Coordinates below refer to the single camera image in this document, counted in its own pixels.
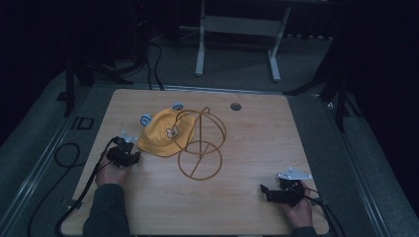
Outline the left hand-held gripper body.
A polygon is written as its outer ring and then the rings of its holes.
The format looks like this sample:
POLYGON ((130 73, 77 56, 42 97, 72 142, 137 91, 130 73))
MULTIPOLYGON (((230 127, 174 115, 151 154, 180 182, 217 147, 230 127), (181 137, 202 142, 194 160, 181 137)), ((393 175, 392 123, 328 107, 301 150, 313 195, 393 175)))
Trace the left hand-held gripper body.
POLYGON ((134 136, 128 135, 124 130, 121 132, 120 136, 116 136, 111 139, 115 144, 114 147, 111 147, 107 153, 107 158, 118 168, 120 166, 126 166, 126 162, 129 160, 136 160, 130 157, 134 143, 137 141, 137 138, 134 136))

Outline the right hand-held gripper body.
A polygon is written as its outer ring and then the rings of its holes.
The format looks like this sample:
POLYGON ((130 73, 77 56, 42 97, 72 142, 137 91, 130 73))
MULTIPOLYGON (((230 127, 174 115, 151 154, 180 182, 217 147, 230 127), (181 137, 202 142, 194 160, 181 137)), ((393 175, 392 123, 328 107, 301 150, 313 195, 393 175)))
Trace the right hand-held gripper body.
POLYGON ((304 198, 303 180, 311 180, 312 176, 299 169, 289 167, 278 174, 280 186, 280 203, 296 206, 304 198))

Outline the yellow hat with blue ears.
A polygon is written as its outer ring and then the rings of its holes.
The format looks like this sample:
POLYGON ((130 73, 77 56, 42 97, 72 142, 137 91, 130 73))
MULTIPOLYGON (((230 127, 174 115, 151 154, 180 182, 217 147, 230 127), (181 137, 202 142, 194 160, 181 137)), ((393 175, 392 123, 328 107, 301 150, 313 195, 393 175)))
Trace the yellow hat with blue ears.
POLYGON ((180 152, 195 135, 196 119, 176 103, 155 115, 144 114, 137 146, 150 154, 168 157, 180 152))

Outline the gold wire hat stand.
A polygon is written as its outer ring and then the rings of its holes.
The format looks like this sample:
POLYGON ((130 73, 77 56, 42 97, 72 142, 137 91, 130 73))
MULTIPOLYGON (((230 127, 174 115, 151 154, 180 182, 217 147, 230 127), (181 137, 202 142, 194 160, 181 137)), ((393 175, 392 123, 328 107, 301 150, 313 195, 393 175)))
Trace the gold wire hat stand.
POLYGON ((177 154, 180 172, 193 181, 212 179, 223 165, 221 147, 227 136, 224 122, 209 107, 204 107, 199 111, 180 111, 173 127, 179 124, 187 124, 191 128, 174 139, 180 149, 177 154))

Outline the person's left hand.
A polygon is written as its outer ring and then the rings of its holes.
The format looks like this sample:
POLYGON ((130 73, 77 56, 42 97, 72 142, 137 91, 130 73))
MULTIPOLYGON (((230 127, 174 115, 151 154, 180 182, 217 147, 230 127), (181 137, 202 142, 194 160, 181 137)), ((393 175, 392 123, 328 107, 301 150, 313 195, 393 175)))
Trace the person's left hand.
POLYGON ((101 163, 98 173, 96 174, 95 182, 98 187, 103 185, 113 184, 122 187, 127 176, 130 174, 131 167, 116 167, 107 157, 101 163))

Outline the person's right hand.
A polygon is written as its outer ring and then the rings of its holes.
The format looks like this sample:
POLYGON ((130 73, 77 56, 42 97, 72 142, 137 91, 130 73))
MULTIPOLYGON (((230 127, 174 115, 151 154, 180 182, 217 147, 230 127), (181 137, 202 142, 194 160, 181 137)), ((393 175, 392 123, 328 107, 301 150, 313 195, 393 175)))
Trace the person's right hand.
POLYGON ((290 206, 288 204, 280 205, 281 210, 284 212, 293 229, 313 226, 312 206, 307 199, 310 195, 310 190, 305 183, 301 184, 304 187, 304 198, 295 206, 290 206))

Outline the black metal stand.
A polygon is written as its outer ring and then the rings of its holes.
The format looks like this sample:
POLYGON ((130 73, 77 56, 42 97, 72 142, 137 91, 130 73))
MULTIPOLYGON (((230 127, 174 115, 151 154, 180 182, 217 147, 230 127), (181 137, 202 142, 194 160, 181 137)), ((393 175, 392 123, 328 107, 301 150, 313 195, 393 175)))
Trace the black metal stand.
POLYGON ((64 116, 68 118, 73 112, 75 102, 75 78, 82 86, 92 87, 95 79, 93 71, 99 72, 105 76, 106 80, 116 82, 122 85, 132 85, 122 77, 123 74, 138 69, 145 63, 145 55, 139 56, 133 60, 133 63, 124 68, 111 70, 105 65, 94 60, 89 54, 83 53, 78 43, 68 41, 64 45, 65 57, 65 91, 60 93, 58 98, 65 102, 64 116))
POLYGON ((319 94, 323 103, 331 103, 337 98, 335 122, 341 132, 344 128, 344 114, 346 109, 348 80, 352 73, 353 53, 351 49, 334 40, 320 62, 313 79, 302 86, 285 91, 284 95, 296 96, 320 84, 324 87, 319 94))

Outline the white desk frame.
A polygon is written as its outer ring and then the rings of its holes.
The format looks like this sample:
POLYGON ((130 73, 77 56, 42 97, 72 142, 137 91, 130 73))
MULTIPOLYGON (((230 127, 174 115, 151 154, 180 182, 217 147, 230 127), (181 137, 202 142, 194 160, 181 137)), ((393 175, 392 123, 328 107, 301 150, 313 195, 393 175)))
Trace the white desk frame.
POLYGON ((272 79, 274 82, 281 80, 280 68, 277 62, 277 54, 280 43, 284 36, 286 25, 292 8, 286 7, 280 20, 260 20, 248 18, 234 18, 206 13, 206 0, 201 0, 199 48, 196 62, 195 74, 200 77, 204 74, 206 45, 206 33, 224 33, 237 35, 251 35, 260 37, 272 37, 275 43, 270 48, 268 60, 270 64, 272 79))

